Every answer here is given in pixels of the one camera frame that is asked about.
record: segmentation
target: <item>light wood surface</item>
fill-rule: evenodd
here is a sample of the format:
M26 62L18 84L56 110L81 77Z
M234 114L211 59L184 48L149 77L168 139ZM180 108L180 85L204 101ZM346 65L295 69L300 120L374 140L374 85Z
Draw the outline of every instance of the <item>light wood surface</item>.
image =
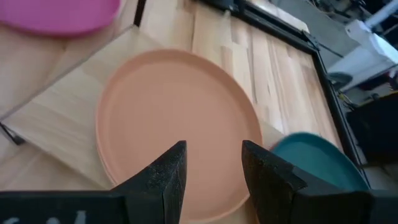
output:
M101 187L26 143L0 135L0 190L98 190Z
M307 26L269 3L265 10L300 29ZM173 47L219 65L252 99L265 147L284 134L308 131L340 146L311 56L192 1L147 0L133 28L13 113L4 123L41 150L104 189L111 184L95 148L95 109L106 79L140 52ZM250 202L217 223L254 223Z
M72 39L27 34L0 24L0 119L133 23L137 0L121 0L114 22Z

